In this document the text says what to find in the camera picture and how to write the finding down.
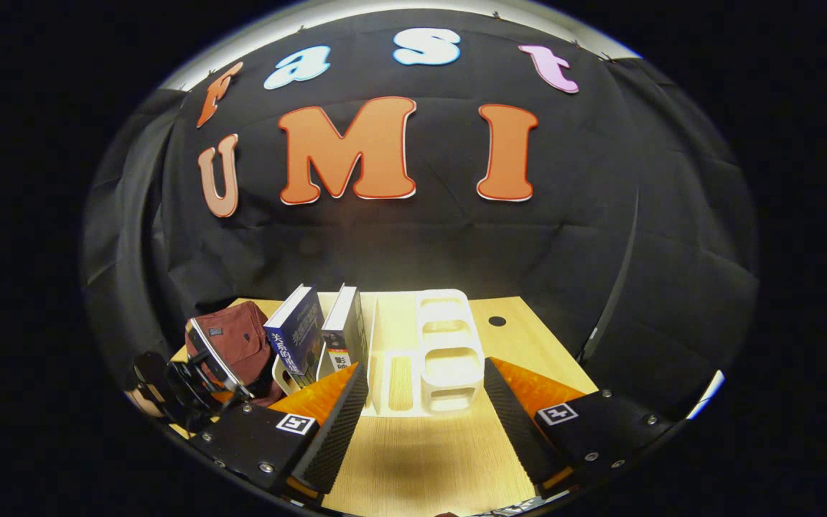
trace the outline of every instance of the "book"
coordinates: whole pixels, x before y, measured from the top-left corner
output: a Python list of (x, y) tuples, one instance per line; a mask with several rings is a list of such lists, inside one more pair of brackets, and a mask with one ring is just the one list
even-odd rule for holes
[(323, 324), (318, 290), (313, 285), (301, 284), (263, 325), (270, 346), (299, 388), (315, 381), (315, 370), (324, 347)]
[(365, 336), (358, 288), (345, 284), (340, 287), (321, 333), (335, 372), (352, 363), (368, 362), (368, 338)]

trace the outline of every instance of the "white organizer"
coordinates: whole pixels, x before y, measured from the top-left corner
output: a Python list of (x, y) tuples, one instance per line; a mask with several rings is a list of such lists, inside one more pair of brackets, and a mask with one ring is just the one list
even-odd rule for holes
[[(319, 292), (324, 315), (336, 294)], [(483, 355), (474, 317), (464, 292), (441, 289), (419, 292), (361, 292), (363, 321), (370, 338), (368, 397), (362, 416), (416, 418), (467, 410), (483, 386)], [(386, 311), (381, 310), (386, 297)], [(321, 357), (317, 378), (331, 374), (331, 361)], [(410, 365), (410, 384), (393, 383), (391, 364)], [(296, 391), (286, 382), (279, 356), (273, 379), (286, 395)], [(391, 389), (407, 393), (409, 408), (391, 406)]]
[(416, 317), (424, 412), (467, 410), (483, 387), (485, 359), (468, 297), (457, 289), (417, 292)]

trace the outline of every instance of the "black cloth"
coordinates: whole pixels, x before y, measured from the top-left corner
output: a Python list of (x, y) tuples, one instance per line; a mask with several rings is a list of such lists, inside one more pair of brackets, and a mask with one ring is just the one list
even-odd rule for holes
[[(454, 30), (462, 55), (449, 65), (400, 65), (393, 37), (409, 27)], [(279, 60), (321, 44), (331, 48), (331, 66), (318, 78), (263, 88)], [(547, 85), (520, 44), (565, 59), (580, 92)], [(115, 176), (95, 181), (85, 293), (115, 376), (140, 350), (176, 350), (188, 317), (236, 297), (284, 299), (302, 282), (325, 291), (347, 282), (363, 291), (520, 295), (577, 354), (606, 307), (635, 215), (626, 284), (585, 364), (594, 382), (664, 410), (736, 355), (758, 285), (754, 209), (719, 132), (646, 61), (603, 61), (508, 21), (419, 9), (312, 27), (238, 61), (242, 70), (200, 130), (207, 87), (234, 62), (189, 93), (157, 92), (163, 108), (129, 130), (139, 136), (118, 137), (102, 167)], [(384, 96), (417, 102), (406, 131), (416, 195), (362, 200), (347, 189), (332, 199), (322, 189), (309, 205), (280, 202), (279, 117), (319, 106), (345, 132), (364, 102)], [(487, 169), (489, 128), (478, 113), (487, 103), (538, 117), (527, 202), (489, 202), (475, 191)], [(219, 219), (203, 200), (197, 156), (228, 134), (239, 135), (239, 206)], [(122, 189), (141, 170), (151, 173), (151, 194), (132, 205)], [(357, 178), (358, 166), (350, 181)], [(128, 230), (140, 249), (115, 237)], [(127, 261), (141, 268), (119, 278)], [(142, 293), (135, 310), (118, 307), (125, 282)]]

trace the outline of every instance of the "red bag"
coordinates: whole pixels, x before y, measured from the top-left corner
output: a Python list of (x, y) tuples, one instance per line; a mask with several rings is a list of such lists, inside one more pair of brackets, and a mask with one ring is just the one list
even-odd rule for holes
[[(233, 305), (212, 314), (196, 318), (206, 337), (217, 350), (221, 359), (242, 380), (244, 386), (260, 397), (252, 400), (259, 406), (268, 406), (282, 396), (282, 389), (273, 382), (273, 350), (266, 342), (266, 315), (255, 302)], [(187, 357), (197, 354), (197, 349), (190, 341), (190, 335), (184, 332), (187, 343)], [(203, 364), (203, 372), (213, 383), (223, 384)]]

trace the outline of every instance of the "white book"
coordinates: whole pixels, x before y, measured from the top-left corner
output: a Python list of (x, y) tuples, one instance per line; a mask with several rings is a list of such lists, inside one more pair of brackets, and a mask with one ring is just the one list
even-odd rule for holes
[(345, 284), (340, 287), (321, 333), (335, 371), (352, 363), (367, 363), (368, 337), (365, 336), (358, 288)]

